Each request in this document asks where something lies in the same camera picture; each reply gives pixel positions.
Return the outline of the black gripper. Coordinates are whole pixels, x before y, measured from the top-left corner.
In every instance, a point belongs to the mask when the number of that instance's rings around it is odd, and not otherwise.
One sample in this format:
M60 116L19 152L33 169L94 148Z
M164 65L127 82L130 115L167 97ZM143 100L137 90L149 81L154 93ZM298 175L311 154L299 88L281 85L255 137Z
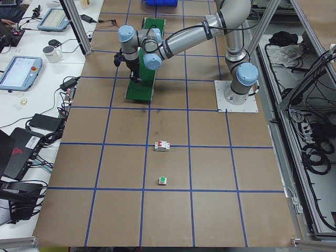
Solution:
M127 67L130 69L130 80L135 83L140 83L140 60L139 58L134 60L125 60Z

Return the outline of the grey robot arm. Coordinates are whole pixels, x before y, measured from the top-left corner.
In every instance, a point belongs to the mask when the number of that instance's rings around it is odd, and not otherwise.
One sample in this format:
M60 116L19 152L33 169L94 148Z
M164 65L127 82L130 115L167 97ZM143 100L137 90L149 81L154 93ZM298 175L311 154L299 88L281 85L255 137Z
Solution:
M248 63L244 47L242 25L251 11L251 2L245 0L216 1L217 12L194 25L183 28L166 39L158 28L135 30L130 25L118 29L120 51L114 65L125 62L130 69L130 79L140 82L139 48L143 51L145 67L157 70L162 62L216 36L226 37L226 63L232 74L230 89L238 96L248 95L258 78L257 68Z

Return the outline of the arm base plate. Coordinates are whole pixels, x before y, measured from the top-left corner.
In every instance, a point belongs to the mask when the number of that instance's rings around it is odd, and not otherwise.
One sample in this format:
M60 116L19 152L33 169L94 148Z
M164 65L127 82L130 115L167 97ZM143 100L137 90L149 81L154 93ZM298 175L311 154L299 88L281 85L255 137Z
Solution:
M215 93L218 112L228 113L258 113L258 106L251 87L248 94L239 95L232 92L231 81L215 80Z

